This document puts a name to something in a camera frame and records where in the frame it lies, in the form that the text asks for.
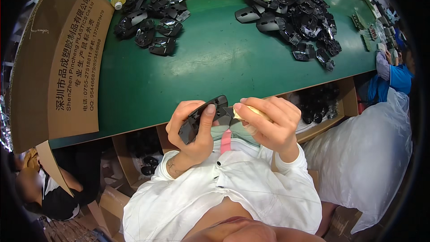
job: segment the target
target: fingernail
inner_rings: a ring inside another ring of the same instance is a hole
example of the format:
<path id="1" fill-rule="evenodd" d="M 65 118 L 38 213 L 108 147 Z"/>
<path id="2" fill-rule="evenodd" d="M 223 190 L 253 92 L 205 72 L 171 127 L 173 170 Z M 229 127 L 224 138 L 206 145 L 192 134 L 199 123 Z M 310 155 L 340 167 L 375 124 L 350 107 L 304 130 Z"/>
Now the fingernail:
<path id="1" fill-rule="evenodd" d="M 215 113 L 215 105 L 214 105 L 214 104 L 209 104 L 209 105 L 207 106 L 207 108 L 205 109 L 205 113 L 206 113 L 207 115 L 212 115 L 212 114 L 214 114 L 214 113 Z"/>
<path id="2" fill-rule="evenodd" d="M 236 111 L 238 111 L 238 110 L 240 110 L 240 108 L 242 107 L 242 104 L 241 103 L 236 103 L 236 104 L 234 104 L 234 109 L 236 110 Z"/>

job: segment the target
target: white shirt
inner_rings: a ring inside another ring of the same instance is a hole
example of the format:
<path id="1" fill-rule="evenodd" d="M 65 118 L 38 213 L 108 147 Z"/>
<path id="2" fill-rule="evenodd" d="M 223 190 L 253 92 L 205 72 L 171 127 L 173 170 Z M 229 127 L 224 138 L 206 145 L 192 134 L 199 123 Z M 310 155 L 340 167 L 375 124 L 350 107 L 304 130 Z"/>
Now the white shirt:
<path id="1" fill-rule="evenodd" d="M 142 184 L 124 207 L 126 241 L 180 241 L 197 221 L 225 196 L 239 202 L 254 220 L 315 234 L 321 222 L 321 202 L 303 149 L 292 163 L 276 153 L 279 173 L 271 171 L 273 151 L 231 139 L 231 151 L 221 155 L 221 141 L 207 160 L 173 179 L 164 155 L 151 181 Z"/>

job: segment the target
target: black pants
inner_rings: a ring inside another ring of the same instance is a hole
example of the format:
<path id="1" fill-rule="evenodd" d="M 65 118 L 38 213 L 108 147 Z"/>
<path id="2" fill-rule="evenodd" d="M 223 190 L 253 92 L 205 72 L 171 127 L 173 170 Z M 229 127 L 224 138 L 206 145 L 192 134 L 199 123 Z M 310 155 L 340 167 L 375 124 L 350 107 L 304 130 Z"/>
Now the black pants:
<path id="1" fill-rule="evenodd" d="M 94 201 L 100 189 L 100 158 L 103 146 L 82 143 L 53 150 L 57 164 L 72 174 L 83 186 L 79 194 L 79 205 Z"/>

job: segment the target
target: gloved hand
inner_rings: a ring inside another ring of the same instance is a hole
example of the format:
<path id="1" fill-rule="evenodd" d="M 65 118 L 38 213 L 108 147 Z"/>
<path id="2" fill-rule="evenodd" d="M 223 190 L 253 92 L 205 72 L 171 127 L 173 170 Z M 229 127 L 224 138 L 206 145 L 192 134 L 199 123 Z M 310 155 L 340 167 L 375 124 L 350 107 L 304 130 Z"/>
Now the gloved hand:
<path id="1" fill-rule="evenodd" d="M 215 105 L 208 105 L 203 111 L 199 132 L 194 142 L 185 145 L 178 132 L 187 116 L 204 103 L 205 101 L 202 100 L 180 102 L 166 126 L 169 141 L 180 149 L 182 156 L 185 156 L 191 165 L 200 164 L 212 153 L 214 141 L 211 136 L 211 127 L 215 116 Z"/>
<path id="2" fill-rule="evenodd" d="M 250 110 L 255 107 L 266 113 L 273 122 Z M 284 162 L 293 162 L 298 157 L 295 131 L 301 118 L 301 111 L 291 102 L 278 97 L 259 99 L 242 98 L 234 104 L 234 109 L 245 121 L 257 129 L 252 136 L 256 142 L 279 153 Z"/>

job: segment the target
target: worker's hand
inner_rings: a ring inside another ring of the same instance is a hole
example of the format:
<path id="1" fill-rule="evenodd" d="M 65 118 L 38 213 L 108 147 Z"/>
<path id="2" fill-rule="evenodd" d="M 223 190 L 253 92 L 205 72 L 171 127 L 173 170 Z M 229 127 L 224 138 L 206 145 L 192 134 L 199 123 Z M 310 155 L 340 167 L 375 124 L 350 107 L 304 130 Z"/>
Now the worker's hand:
<path id="1" fill-rule="evenodd" d="M 266 113 L 273 123 L 250 110 L 253 106 Z M 253 135 L 256 142 L 279 153 L 284 162 L 293 162 L 298 157 L 295 131 L 301 118 L 301 111 L 291 102 L 277 97 L 259 99 L 242 98 L 234 104 L 234 109 L 245 121 L 258 132 Z"/>
<path id="2" fill-rule="evenodd" d="M 215 116 L 215 105 L 208 105 L 203 111 L 200 118 L 199 132 L 194 142 L 185 145 L 178 132 L 188 115 L 204 103 L 205 101 L 202 100 L 180 102 L 166 126 L 169 141 L 178 147 L 182 154 L 187 156 L 191 165 L 200 164 L 212 153 L 214 141 L 211 136 L 211 127 Z"/>
<path id="3" fill-rule="evenodd" d="M 387 58 L 388 63 L 392 64 L 391 63 L 391 53 L 387 50 L 385 51 L 385 57 Z"/>
<path id="4" fill-rule="evenodd" d="M 402 65 L 403 64 L 403 57 L 402 57 L 402 53 L 399 52 L 399 64 Z"/>

